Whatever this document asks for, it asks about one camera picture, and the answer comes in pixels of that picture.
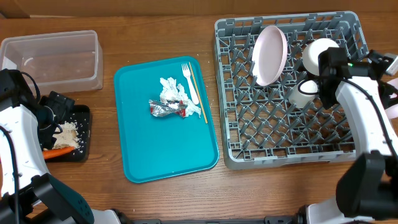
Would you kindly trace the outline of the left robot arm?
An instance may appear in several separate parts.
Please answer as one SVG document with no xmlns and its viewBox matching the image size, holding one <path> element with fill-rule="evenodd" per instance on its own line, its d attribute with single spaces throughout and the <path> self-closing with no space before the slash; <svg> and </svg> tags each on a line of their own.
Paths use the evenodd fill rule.
<svg viewBox="0 0 398 224">
<path fill-rule="evenodd" d="M 94 223 L 86 200 L 50 174 L 39 143 L 37 113 L 52 108 L 9 91 L 1 103 L 1 223 Z"/>
</svg>

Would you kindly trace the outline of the silver red snack wrapper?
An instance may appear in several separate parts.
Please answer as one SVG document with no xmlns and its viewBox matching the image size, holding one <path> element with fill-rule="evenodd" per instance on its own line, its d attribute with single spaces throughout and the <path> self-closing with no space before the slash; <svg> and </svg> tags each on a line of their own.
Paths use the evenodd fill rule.
<svg viewBox="0 0 398 224">
<path fill-rule="evenodd" d="M 177 114 L 185 117 L 187 105 L 183 101 L 155 101 L 149 100 L 150 113 L 155 117 L 165 117 L 170 114 Z"/>
</svg>

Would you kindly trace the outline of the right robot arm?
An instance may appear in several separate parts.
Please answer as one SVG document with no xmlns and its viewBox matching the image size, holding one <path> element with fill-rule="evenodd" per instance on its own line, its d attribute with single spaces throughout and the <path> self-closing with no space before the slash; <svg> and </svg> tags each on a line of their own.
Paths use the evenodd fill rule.
<svg viewBox="0 0 398 224">
<path fill-rule="evenodd" d="M 397 72 L 397 56 L 371 50 L 350 60 L 342 48 L 318 56 L 318 95 L 323 106 L 345 112 L 356 160 L 335 196 L 303 207 L 297 223 L 369 223 L 397 218 L 397 134 L 386 109 L 397 104 L 397 88 L 382 82 Z"/>
</svg>

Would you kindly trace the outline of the orange carrot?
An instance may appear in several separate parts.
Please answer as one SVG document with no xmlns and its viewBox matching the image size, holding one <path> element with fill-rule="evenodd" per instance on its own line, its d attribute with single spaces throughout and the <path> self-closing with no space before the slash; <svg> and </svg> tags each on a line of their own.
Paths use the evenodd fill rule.
<svg viewBox="0 0 398 224">
<path fill-rule="evenodd" d="M 60 148 L 60 149 L 51 149 L 51 150 L 43 151 L 42 154 L 44 156 L 44 159 L 47 160 L 47 159 L 53 159 L 56 157 L 63 156 L 63 155 L 68 154 L 74 150 L 75 150 L 75 148 L 73 146 L 68 146 L 68 147 L 64 147 L 64 148 Z"/>
</svg>

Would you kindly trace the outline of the white paper cup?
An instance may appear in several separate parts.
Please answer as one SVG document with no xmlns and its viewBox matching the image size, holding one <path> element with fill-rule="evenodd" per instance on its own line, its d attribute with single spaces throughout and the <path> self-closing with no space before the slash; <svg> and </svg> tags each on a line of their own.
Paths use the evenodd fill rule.
<svg viewBox="0 0 398 224">
<path fill-rule="evenodd" d="M 318 85 L 313 80 L 302 80 L 293 88 L 292 94 L 288 97 L 289 103 L 296 104 L 297 108 L 302 109 L 308 102 L 315 99 L 318 94 Z"/>
</svg>

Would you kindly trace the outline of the white round plate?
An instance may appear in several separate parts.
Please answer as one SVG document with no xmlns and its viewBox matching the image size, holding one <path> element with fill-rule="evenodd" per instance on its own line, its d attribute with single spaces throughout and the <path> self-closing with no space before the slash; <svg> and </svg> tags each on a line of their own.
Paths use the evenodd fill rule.
<svg viewBox="0 0 398 224">
<path fill-rule="evenodd" d="M 282 74 L 287 60 L 284 33 L 276 26 L 267 26 L 255 42 L 251 60 L 256 83 L 260 86 L 274 83 Z"/>
</svg>

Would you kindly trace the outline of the white bowl with few peanuts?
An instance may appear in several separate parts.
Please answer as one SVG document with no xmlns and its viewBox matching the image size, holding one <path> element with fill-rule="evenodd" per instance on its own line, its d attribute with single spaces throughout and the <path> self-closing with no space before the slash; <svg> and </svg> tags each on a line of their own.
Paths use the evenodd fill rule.
<svg viewBox="0 0 398 224">
<path fill-rule="evenodd" d="M 388 81 L 385 86 L 384 109 L 389 119 L 397 118 L 397 79 Z"/>
</svg>

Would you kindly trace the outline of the white tissue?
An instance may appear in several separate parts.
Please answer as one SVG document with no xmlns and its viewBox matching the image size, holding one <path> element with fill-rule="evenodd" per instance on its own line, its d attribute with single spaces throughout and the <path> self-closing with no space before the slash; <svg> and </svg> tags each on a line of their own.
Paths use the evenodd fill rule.
<svg viewBox="0 0 398 224">
<path fill-rule="evenodd" d="M 177 84 L 176 79 L 169 77 L 168 79 L 160 78 L 160 84 L 163 89 L 160 93 L 160 101 L 166 103 L 169 101 L 182 101 L 186 105 L 185 117 L 191 116 L 194 113 L 198 114 L 201 118 L 201 108 L 193 103 L 193 101 L 185 93 L 183 85 Z"/>
</svg>

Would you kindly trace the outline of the white bowl with rice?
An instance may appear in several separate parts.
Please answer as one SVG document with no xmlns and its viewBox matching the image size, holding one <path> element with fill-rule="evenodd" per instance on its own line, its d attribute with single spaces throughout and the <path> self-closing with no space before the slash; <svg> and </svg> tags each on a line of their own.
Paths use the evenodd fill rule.
<svg viewBox="0 0 398 224">
<path fill-rule="evenodd" d="M 330 47 L 339 45 L 331 39 L 321 38 L 309 44 L 302 53 L 302 62 L 305 69 L 313 75 L 319 76 L 318 56 Z"/>
</svg>

